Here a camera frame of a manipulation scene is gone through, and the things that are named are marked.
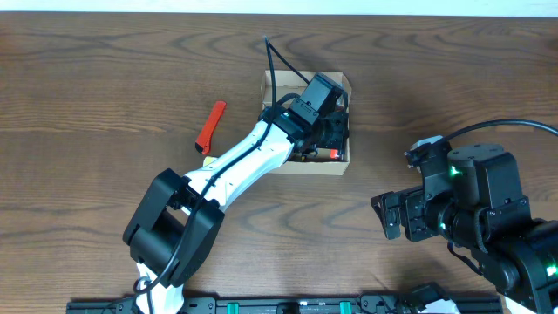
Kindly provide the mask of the red utility knife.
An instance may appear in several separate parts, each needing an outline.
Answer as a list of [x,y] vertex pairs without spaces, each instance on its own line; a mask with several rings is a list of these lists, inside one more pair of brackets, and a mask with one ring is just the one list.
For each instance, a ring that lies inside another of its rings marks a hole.
[[196,150],[203,155],[209,154],[211,150],[211,142],[213,138],[214,131],[219,124],[219,121],[227,108],[227,103],[222,100],[218,100],[214,103],[211,113],[209,114],[206,122],[201,129],[196,141]]

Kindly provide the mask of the black mounting rail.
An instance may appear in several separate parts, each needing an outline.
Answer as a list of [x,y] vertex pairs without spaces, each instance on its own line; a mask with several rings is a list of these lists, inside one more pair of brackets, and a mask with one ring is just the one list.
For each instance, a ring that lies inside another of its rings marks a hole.
[[[498,297],[454,297],[439,300],[424,313],[502,314],[503,306]],[[69,302],[66,314],[124,314],[139,313],[130,297],[108,302]],[[305,313],[407,313],[408,310],[394,296],[306,299],[214,299],[189,298],[180,314],[305,314]]]

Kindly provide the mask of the yellow sticky note pad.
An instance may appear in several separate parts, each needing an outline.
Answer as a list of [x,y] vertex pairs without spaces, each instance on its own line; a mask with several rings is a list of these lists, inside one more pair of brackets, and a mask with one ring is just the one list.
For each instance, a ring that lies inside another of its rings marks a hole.
[[204,158],[204,160],[203,160],[202,166],[203,166],[203,167],[206,167],[206,166],[208,166],[209,164],[213,163],[215,160],[217,160],[216,157],[213,157],[213,156],[206,156],[206,157]]

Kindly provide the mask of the red black stapler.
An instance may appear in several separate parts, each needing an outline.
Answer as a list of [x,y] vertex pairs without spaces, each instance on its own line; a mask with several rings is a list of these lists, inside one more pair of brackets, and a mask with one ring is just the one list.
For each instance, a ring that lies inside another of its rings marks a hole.
[[316,156],[319,160],[325,160],[326,162],[340,161],[343,155],[337,149],[329,148],[319,148]]

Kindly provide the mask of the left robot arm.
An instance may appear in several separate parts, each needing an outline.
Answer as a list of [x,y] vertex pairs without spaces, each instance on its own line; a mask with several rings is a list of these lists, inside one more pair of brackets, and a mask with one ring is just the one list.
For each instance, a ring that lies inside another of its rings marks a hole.
[[341,72],[306,72],[294,83],[270,75],[271,100],[250,134],[204,167],[168,168],[150,184],[123,233],[140,277],[135,313],[178,313],[184,283],[204,263],[228,207],[265,174],[281,167],[326,174],[348,148],[351,87]]

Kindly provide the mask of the brown cardboard box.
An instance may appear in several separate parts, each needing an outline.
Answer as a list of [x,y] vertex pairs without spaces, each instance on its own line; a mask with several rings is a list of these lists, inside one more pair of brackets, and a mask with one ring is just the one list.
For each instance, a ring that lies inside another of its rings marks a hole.
[[[301,74],[311,80],[316,72],[301,71]],[[322,72],[325,76],[338,83],[347,92],[350,100],[352,88],[349,80],[342,72]],[[286,70],[275,70],[276,75],[276,97],[277,100],[288,93],[302,95],[307,84],[294,72]],[[270,70],[266,70],[261,82],[262,109],[271,106],[272,82]],[[343,158],[340,161],[326,162],[319,160],[314,154],[303,158],[300,154],[292,154],[279,168],[272,170],[273,174],[305,174],[305,175],[343,175],[350,164],[350,140],[347,138],[343,145]]]

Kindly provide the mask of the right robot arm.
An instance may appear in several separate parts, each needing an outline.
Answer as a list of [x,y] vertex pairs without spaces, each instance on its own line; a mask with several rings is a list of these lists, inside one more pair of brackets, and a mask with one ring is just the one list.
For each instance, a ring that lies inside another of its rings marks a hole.
[[384,234],[411,242],[442,236],[511,301],[557,311],[557,222],[534,219],[514,156],[497,144],[423,145],[407,154],[421,185],[371,198]]

